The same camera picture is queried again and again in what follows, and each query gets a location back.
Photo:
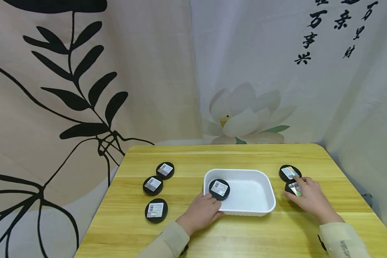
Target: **fabric backdrop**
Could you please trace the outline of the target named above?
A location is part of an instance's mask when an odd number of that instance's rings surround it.
[[[53,2],[0,0],[0,258],[72,257],[130,146],[202,144],[188,0]]]
[[[387,226],[387,0],[191,13],[204,144],[319,143]]]
[[[53,2],[0,0],[0,258],[72,257],[135,144],[317,142],[387,225],[387,1]]]

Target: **person's arm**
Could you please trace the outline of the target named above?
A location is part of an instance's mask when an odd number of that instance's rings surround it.
[[[325,197],[318,182],[309,177],[294,177],[302,196],[283,194],[304,211],[314,215],[320,223],[321,241],[332,258],[371,258],[365,244],[352,226],[345,223]]]
[[[189,237],[197,230],[206,228],[224,213],[218,211],[221,202],[208,193],[200,193],[186,212],[171,222],[137,258],[177,258],[182,253]]]

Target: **white label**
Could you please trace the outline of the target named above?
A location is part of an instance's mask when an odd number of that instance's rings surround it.
[[[145,187],[151,190],[152,192],[155,192],[156,188],[161,184],[162,182],[158,179],[155,179],[151,177],[149,181],[145,184]]]
[[[167,176],[171,171],[172,171],[172,167],[167,165],[167,164],[163,164],[159,169],[158,169],[158,172],[161,173],[162,175],[164,176]]]
[[[294,182],[292,184],[289,184],[288,187],[296,194],[296,196],[301,196],[301,188],[297,184],[297,182]]]
[[[215,181],[211,191],[218,193],[220,196],[224,196],[228,186],[221,183],[220,181]]]
[[[148,218],[159,218],[162,217],[163,212],[163,202],[156,203],[156,204],[149,204],[148,208]]]
[[[292,167],[281,168],[281,170],[288,179],[292,179],[293,176],[298,176],[297,172]]]

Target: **beige sleeve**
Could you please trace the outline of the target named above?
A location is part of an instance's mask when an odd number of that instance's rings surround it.
[[[320,237],[331,258],[371,258],[365,244],[347,223],[321,225]]]
[[[174,221],[137,258],[177,258],[188,242],[188,234]]]

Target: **chinese calligraphy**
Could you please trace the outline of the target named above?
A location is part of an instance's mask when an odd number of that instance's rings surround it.
[[[317,6],[329,3],[327,0],[315,0],[315,2],[317,3]]]
[[[365,16],[362,18],[362,20],[367,20],[368,17],[370,17],[370,15],[372,14],[373,10],[373,6],[377,5],[378,4],[378,1],[375,1],[374,3],[370,4],[370,5],[367,5],[367,13],[365,13]]]
[[[345,21],[348,19],[351,19],[351,16],[348,16],[348,14],[349,14],[349,11],[345,10],[345,12],[340,15],[341,18],[338,20],[335,20],[335,22],[337,22],[338,25],[335,25],[334,28],[338,28],[338,29],[341,29],[341,27],[346,28],[347,24],[345,23]]]
[[[341,3],[342,4],[348,4],[348,5],[353,5],[354,3],[359,2],[360,0],[343,0]]]
[[[305,44],[304,48],[307,49],[310,46],[310,44],[314,43],[315,36],[318,36],[318,34],[314,34],[313,32],[311,32],[311,34],[308,36],[304,36],[305,38],[305,41],[303,42],[303,44]]]
[[[351,53],[353,52],[354,49],[355,49],[355,45],[353,45],[353,48],[349,47],[347,49],[347,51],[345,52],[344,57],[349,58],[351,56]]]
[[[302,54],[302,56],[299,54],[298,55],[299,59],[294,60],[294,62],[297,62],[297,65],[299,65],[301,61],[307,64],[307,60],[311,60],[311,57],[309,57],[310,54],[311,54],[310,52],[307,52],[307,54]]]
[[[316,28],[322,21],[322,19],[320,18],[320,15],[326,14],[326,13],[328,13],[327,10],[322,10],[322,11],[318,11],[316,13],[310,14],[311,18],[314,18],[314,20],[312,20],[311,24],[308,25],[307,27]]]
[[[353,38],[353,40],[356,40],[357,38],[360,38],[360,33],[364,30],[365,26],[363,25],[361,28],[357,28],[356,36]]]

